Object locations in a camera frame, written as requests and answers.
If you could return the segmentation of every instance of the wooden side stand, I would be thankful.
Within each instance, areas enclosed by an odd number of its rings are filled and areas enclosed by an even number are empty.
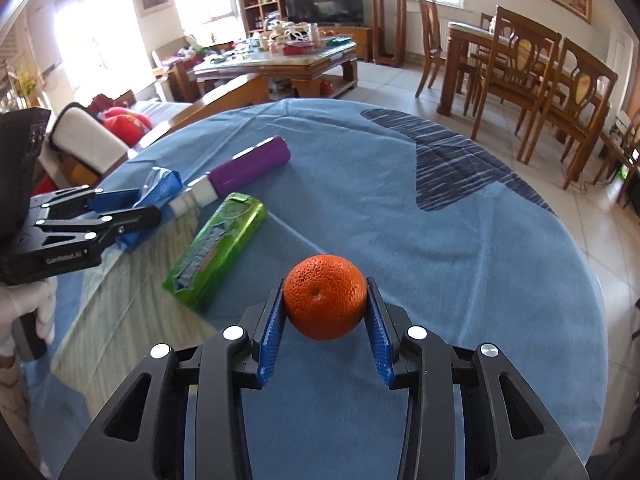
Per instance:
[[[406,0],[396,0],[396,46],[385,47],[385,0],[373,0],[373,62],[400,67],[406,57]]]

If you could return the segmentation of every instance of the wooden dining chair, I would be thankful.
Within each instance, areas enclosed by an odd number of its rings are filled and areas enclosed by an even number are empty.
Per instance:
[[[440,71],[440,67],[446,61],[446,58],[442,55],[442,44],[440,43],[440,19],[438,18],[438,7],[435,0],[427,2],[425,0],[418,0],[420,6],[420,15],[422,17],[422,41],[424,43],[424,68],[422,70],[422,79],[418,85],[418,89],[415,93],[416,97],[420,97],[424,85],[429,78],[431,66],[433,65],[433,73],[431,73],[431,79],[429,81],[428,88],[433,86],[433,83]],[[462,86],[462,78],[465,73],[469,74],[469,79],[472,79],[472,75],[476,70],[475,65],[469,64],[466,58],[466,53],[460,56],[458,61],[458,86]],[[465,102],[465,110],[470,103],[470,95],[467,92],[467,99]]]
[[[600,138],[607,147],[607,155],[602,161],[600,169],[593,179],[593,183],[596,184],[596,182],[599,181],[602,174],[605,173],[605,170],[606,176],[609,177],[611,173],[618,168],[617,162],[625,166],[628,169],[628,174],[616,200],[620,203],[632,177],[640,166],[640,156],[638,155],[640,152],[640,110],[636,112],[624,131],[618,129],[616,134],[609,135],[601,130]]]
[[[542,54],[545,57],[548,57],[548,53],[551,50],[551,45],[547,45],[545,48],[542,49]],[[540,87],[540,85],[542,84],[542,73],[545,69],[545,63],[538,63],[537,66],[534,67],[533,71],[531,72],[531,79],[529,81],[530,85],[532,85],[532,88],[534,89],[534,91],[537,91]],[[549,86],[551,86],[551,83],[553,81],[553,78],[549,80],[548,84]],[[560,105],[564,105],[564,100],[566,99],[566,94],[562,91],[561,88],[557,88],[556,89],[556,97],[558,97],[559,101],[560,101]],[[522,123],[524,123],[524,119],[525,116],[527,115],[527,110],[525,108],[520,110],[520,115],[518,117],[518,122],[516,123],[516,129],[513,133],[513,135],[517,136],[518,132],[520,131],[520,128],[522,127]]]
[[[489,30],[491,28],[491,22],[494,17],[490,14],[485,14],[484,12],[480,13],[480,28],[484,28],[484,30]]]
[[[571,72],[566,69],[568,58],[575,59],[575,68]],[[609,111],[609,99],[617,80],[618,74],[601,60],[568,38],[564,38],[558,59],[558,68],[554,70],[549,91],[546,93],[545,105],[529,144],[524,163],[528,164],[531,160],[531,155],[536,149],[540,132],[545,123],[550,123],[562,130],[573,139],[564,150],[563,160],[568,155],[573,143],[578,142],[578,149],[569,165],[562,187],[567,189],[571,181],[582,172],[598,139],[598,134],[604,126],[604,120]],[[546,84],[541,82],[541,92],[544,88],[546,88]],[[556,100],[559,89],[563,89],[567,95],[564,104],[560,104]],[[518,150],[518,160],[520,161],[522,161],[531,131],[527,130],[522,137]]]
[[[511,31],[508,38],[502,36],[506,23]],[[494,40],[486,69],[481,70],[482,88],[471,139],[478,135],[484,104],[490,93],[528,110],[527,135],[530,133],[536,113],[546,101],[546,88],[558,58],[560,39],[560,34],[540,23],[502,7],[497,8]],[[543,55],[543,50],[548,48],[548,54]],[[530,83],[531,74],[540,62],[545,68],[542,84],[536,90]]]

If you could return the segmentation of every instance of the wooden cabinet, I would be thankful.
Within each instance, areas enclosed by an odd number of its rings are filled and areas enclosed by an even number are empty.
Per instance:
[[[351,36],[356,44],[356,56],[364,61],[371,61],[371,27],[347,27],[343,25],[327,25],[318,27],[337,36]]]

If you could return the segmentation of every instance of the dining table top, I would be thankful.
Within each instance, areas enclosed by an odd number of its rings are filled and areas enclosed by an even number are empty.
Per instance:
[[[485,46],[485,47],[491,47],[491,44],[494,41],[494,33],[489,31],[489,30],[485,30],[484,28],[481,27],[476,27],[475,25],[470,25],[468,23],[462,23],[462,22],[449,22],[449,30],[456,30],[459,32],[462,32],[466,35],[472,35],[475,36],[478,41],[470,41],[470,43],[473,44],[478,44],[480,46]],[[509,44],[509,39],[505,36],[500,36],[498,38],[498,40],[500,41],[501,44],[507,46]],[[522,57],[525,57],[529,55],[529,51],[526,49],[526,47],[524,45],[518,46],[518,54],[521,55]],[[538,58],[540,61],[542,62],[548,62],[548,57],[544,56],[543,54],[541,54]],[[554,69],[556,69],[558,67],[558,62],[555,61],[554,62]],[[562,74],[564,75],[564,79],[565,79],[565,83],[567,83],[567,80],[570,80],[572,78],[572,71],[573,69],[569,69],[567,68],[567,66],[563,66],[562,67]],[[590,79],[588,79],[588,76],[583,75],[580,77],[580,82],[579,87],[577,89],[577,96],[581,96],[584,95],[584,92],[586,92],[588,90],[588,86],[591,84]],[[594,95],[594,100],[596,104],[599,104],[599,102],[602,100],[602,95],[597,92]]]

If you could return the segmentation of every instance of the dark blue stripe pattern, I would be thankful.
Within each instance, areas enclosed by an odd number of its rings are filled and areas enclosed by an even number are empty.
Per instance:
[[[484,186],[500,182],[553,213],[529,184],[472,140],[397,110],[364,110],[362,116],[415,141],[415,201],[420,209],[438,211]]]

